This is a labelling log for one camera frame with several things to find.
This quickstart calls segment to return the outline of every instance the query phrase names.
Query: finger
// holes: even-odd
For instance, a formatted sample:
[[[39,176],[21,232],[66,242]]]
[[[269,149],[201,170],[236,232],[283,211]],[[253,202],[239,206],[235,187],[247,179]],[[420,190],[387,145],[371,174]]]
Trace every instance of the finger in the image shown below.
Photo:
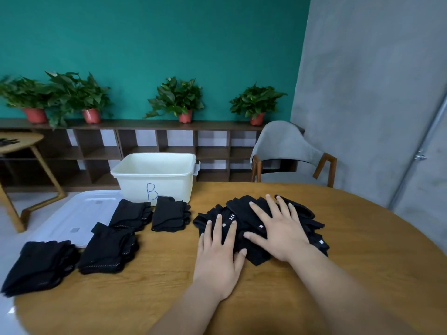
[[[296,212],[296,209],[292,203],[289,203],[289,210],[290,210],[290,217],[292,218],[292,220],[299,223],[298,213]]]
[[[254,244],[257,244],[258,246],[267,250],[268,248],[267,239],[263,238],[262,236],[259,236],[258,234],[252,233],[250,231],[246,231],[244,233],[244,237],[249,239]]]
[[[227,237],[225,238],[225,243],[223,244],[226,248],[233,252],[234,239],[236,238],[237,222],[234,220],[231,223],[230,230],[228,231]]]
[[[259,219],[264,222],[265,227],[270,223],[271,217],[265,211],[263,211],[256,203],[250,202],[250,207]]]
[[[205,227],[205,235],[203,236],[203,250],[207,250],[211,247],[212,239],[211,239],[211,220],[208,220],[207,226]]]
[[[222,215],[217,214],[213,231],[213,246],[222,245]]]
[[[247,249],[243,248],[236,256],[236,260],[234,261],[234,272],[239,277],[240,272],[245,263],[245,256],[247,255]]]
[[[270,207],[270,211],[271,211],[271,213],[272,213],[272,217],[274,217],[274,218],[279,218],[279,217],[281,217],[281,212],[279,211],[279,208],[278,208],[278,206],[276,205],[276,203],[275,203],[275,201],[273,201],[273,199],[272,199],[272,197],[269,195],[269,194],[267,194],[266,196],[265,196],[265,199],[267,200],[267,203],[268,203],[268,205],[269,205],[269,207]]]
[[[204,237],[204,234],[201,233],[201,234],[200,234],[200,237],[198,238],[197,258],[198,258],[200,255],[202,255],[202,253],[203,253],[203,237]]]
[[[287,204],[284,202],[282,197],[278,195],[276,197],[276,201],[278,201],[278,203],[279,203],[279,208],[281,208],[282,215],[287,217],[287,218],[289,218],[290,217],[290,212],[289,212],[289,209],[287,208]]]

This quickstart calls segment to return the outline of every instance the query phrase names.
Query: gray chair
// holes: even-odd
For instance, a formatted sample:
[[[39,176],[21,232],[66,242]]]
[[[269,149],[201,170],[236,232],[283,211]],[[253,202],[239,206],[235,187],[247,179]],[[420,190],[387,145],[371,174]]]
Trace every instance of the gray chair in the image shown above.
[[[262,174],[262,162],[278,158],[311,163],[316,169],[312,177],[292,171]],[[253,148],[250,157],[250,163],[252,164],[251,181],[321,184],[317,179],[326,161],[330,162],[327,186],[333,188],[337,159],[312,147],[293,123],[273,121],[265,125]]]

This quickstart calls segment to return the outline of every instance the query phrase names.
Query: forearm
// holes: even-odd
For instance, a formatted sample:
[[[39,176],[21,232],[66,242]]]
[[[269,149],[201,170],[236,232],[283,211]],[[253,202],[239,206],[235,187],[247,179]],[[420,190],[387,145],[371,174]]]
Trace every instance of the forearm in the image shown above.
[[[365,288],[316,247],[300,246],[289,262],[334,334],[415,334],[383,310]]]
[[[194,282],[148,332],[148,335],[199,335],[205,332],[219,298],[206,285]]]

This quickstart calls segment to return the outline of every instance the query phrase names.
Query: metal rod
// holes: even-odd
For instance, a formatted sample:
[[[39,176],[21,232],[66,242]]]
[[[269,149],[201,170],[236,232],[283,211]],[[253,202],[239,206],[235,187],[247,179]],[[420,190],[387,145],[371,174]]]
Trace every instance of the metal rod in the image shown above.
[[[408,165],[408,168],[406,169],[404,176],[402,177],[402,180],[400,181],[399,186],[397,187],[396,191],[394,192],[394,195],[388,205],[389,210],[394,210],[396,207],[400,197],[402,196],[403,191],[407,187],[408,181],[411,179],[412,175],[414,174],[414,171],[416,170],[416,165],[419,161],[425,160],[426,156],[424,155],[424,152],[427,150],[428,145],[430,144],[431,140],[433,139],[433,135],[436,132],[436,129],[438,128],[439,124],[441,123],[441,119],[447,109],[447,94],[444,97],[444,101],[439,106],[438,111],[436,112],[436,115],[434,116],[433,120],[430,123],[430,126],[427,129],[427,132],[425,133],[424,138],[422,139],[421,144],[419,145],[419,148],[416,150],[416,153],[414,154],[413,159],[411,160],[410,164]]]

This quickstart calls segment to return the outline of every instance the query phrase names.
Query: white plastic bin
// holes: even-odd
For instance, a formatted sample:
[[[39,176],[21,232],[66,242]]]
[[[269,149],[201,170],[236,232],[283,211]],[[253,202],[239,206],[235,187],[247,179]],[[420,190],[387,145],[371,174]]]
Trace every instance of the white plastic bin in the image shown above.
[[[194,154],[135,153],[127,155],[111,171],[118,180],[121,194],[132,202],[152,202],[159,196],[171,196],[176,201],[189,202],[193,175],[200,163]]]

